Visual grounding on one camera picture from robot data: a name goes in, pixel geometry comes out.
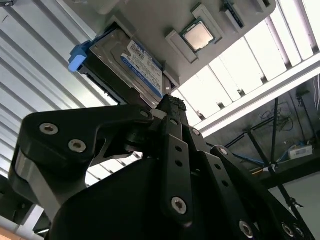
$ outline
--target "mounting hole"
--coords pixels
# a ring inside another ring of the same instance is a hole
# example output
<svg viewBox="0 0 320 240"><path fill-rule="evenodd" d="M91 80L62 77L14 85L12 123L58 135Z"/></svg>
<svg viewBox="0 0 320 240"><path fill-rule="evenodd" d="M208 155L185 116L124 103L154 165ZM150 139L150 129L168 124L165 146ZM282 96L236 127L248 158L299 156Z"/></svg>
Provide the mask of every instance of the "mounting hole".
<svg viewBox="0 0 320 240"><path fill-rule="evenodd" d="M59 129L52 123L43 123L40 125L40 131L46 135L55 135L59 132Z"/></svg>
<svg viewBox="0 0 320 240"><path fill-rule="evenodd" d="M229 187L229 183L227 183L225 180L222 181L222 184L223 184L225 187Z"/></svg>
<svg viewBox="0 0 320 240"><path fill-rule="evenodd" d="M86 144L79 139L71 140L68 146L71 151L76 153L83 153L87 148Z"/></svg>
<svg viewBox="0 0 320 240"><path fill-rule="evenodd" d="M178 167L180 167L180 168L183 166L182 162L179 161L179 160L176 160L176 161L175 161L175 164L176 164Z"/></svg>
<svg viewBox="0 0 320 240"><path fill-rule="evenodd" d="M218 164L215 164L214 166L215 166L216 169L221 170L221 167Z"/></svg>
<svg viewBox="0 0 320 240"><path fill-rule="evenodd" d="M293 238L295 236L294 232L291 230L291 228L287 224L282 223L282 228L289 237Z"/></svg>
<svg viewBox="0 0 320 240"><path fill-rule="evenodd" d="M176 149L178 152L182 152L182 149L181 149L181 147L179 147L179 146L175 146L175 149Z"/></svg>
<svg viewBox="0 0 320 240"><path fill-rule="evenodd" d="M80 149L82 146L81 146L81 144L80 144L79 142L75 142L75 143L73 144L73 147L74 147L75 149Z"/></svg>
<svg viewBox="0 0 320 240"><path fill-rule="evenodd" d="M253 239L254 238L254 232L252 231L251 227L246 223L245 221L240 221L239 222L239 228L241 232L248 238L248 239Z"/></svg>
<svg viewBox="0 0 320 240"><path fill-rule="evenodd" d="M173 118L170 120L170 122L173 123L174 125L179 125L179 123Z"/></svg>
<svg viewBox="0 0 320 240"><path fill-rule="evenodd" d="M149 117L149 114L145 111L140 111L140 114L146 118Z"/></svg>

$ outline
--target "ceiling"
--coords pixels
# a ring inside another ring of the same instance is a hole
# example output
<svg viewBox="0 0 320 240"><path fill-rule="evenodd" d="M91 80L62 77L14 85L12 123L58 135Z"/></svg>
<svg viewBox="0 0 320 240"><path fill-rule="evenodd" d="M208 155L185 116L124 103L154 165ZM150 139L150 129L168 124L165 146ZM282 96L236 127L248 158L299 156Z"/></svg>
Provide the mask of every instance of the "ceiling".
<svg viewBox="0 0 320 240"><path fill-rule="evenodd" d="M319 73L317 1L279 1L275 12L192 77L174 96L205 137ZM117 103L68 71L70 51L94 31L62 1L20 0L0 8L0 174L7 177L22 119L35 112ZM138 160L91 167L92 185Z"/></svg>

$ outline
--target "black cable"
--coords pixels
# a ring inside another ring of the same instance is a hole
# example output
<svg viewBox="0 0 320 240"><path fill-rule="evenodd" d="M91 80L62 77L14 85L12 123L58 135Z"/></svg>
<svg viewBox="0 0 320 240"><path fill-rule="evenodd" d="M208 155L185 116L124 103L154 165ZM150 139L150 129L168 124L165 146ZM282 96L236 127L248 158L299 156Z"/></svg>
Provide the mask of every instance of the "black cable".
<svg viewBox="0 0 320 240"><path fill-rule="evenodd" d="M297 111L297 108L296 108L294 99L293 99L293 97L291 96L291 93L290 93L290 92L289 92L289 96L290 96L290 99L291 99L291 102L292 102L292 105L293 105L293 108L294 108L294 111L295 111L295 114L296 114L296 118L297 118L297 120L298 120L300 129L301 129L303 142L306 144L306 143L307 143L307 140L306 140L305 132L304 132L304 129L303 129L302 125L301 125L300 117L299 117L299 114L298 114L298 111Z"/></svg>
<svg viewBox="0 0 320 240"><path fill-rule="evenodd" d="M276 130L279 132L289 132L292 129L294 129L294 121L291 118L291 111L289 108L289 104L288 102L284 101L278 104L280 105L286 105L285 107L279 107L277 110L277 123L276 123ZM275 116L275 108L273 108L272 110L268 110L265 111L263 114L260 115L261 120L266 121L269 119L272 119ZM270 128L273 128L273 124L272 121L270 121L270 124L267 125Z"/></svg>

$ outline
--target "cable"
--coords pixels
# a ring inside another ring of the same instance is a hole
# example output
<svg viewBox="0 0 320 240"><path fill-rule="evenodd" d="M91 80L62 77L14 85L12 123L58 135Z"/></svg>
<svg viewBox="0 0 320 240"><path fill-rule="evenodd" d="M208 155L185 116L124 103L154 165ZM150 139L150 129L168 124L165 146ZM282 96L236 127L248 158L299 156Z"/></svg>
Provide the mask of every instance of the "cable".
<svg viewBox="0 0 320 240"><path fill-rule="evenodd" d="M259 174L259 173L261 173L261 172L263 172L263 171L264 171L263 169L260 169L259 171L255 171L255 172L253 172L253 173L252 173L252 175Z"/></svg>
<svg viewBox="0 0 320 240"><path fill-rule="evenodd" d="M317 88L316 88L316 77L313 77L313 89L314 89L314 106L317 108Z"/></svg>
<svg viewBox="0 0 320 240"><path fill-rule="evenodd" d="M282 132L282 131L288 132L294 128L294 121L291 118L292 112L290 111L289 104L287 101L284 101L284 102L281 102L278 104L278 106L281 106L281 105L286 105L286 106L278 108L278 112L277 112L277 116L276 116L277 117L276 129L279 132ZM261 114L260 115L261 120L265 121L265 120L273 118L275 115L274 110L275 110L275 108L273 108L272 110L268 110L268 111L264 112L263 114ZM271 122L267 126L270 128L273 128L273 123Z"/></svg>
<svg viewBox="0 0 320 240"><path fill-rule="evenodd" d="M294 111L295 111L295 114L296 114L296 118L297 118L297 120L298 120L300 129L301 129L301 134L302 134L302 137L303 137L303 142L306 143L307 140L306 140L305 132L304 132L304 129L303 129L302 125L301 125L300 117L299 117L299 114L298 114L298 111L297 111L297 108L296 108L294 99L292 98L290 91L289 91L289 96L290 96L290 99L291 99L291 102L292 102L292 105L293 105L293 108L294 108Z"/></svg>
<svg viewBox="0 0 320 240"><path fill-rule="evenodd" d="M319 85L319 75L317 76L318 78L318 105L316 106L316 113L318 113L318 110L319 110L319 104L320 104L320 85Z"/></svg>

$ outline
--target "corrugated metal wall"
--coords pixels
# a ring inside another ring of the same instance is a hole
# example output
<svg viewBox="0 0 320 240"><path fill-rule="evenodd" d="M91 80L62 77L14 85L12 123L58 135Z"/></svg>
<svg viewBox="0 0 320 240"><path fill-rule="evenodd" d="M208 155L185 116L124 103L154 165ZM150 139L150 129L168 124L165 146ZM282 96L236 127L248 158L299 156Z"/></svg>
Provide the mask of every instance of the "corrugated metal wall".
<svg viewBox="0 0 320 240"><path fill-rule="evenodd" d="M70 51L89 39L54 0L0 8L1 174L10 168L28 114L116 104L85 76L68 71Z"/></svg>

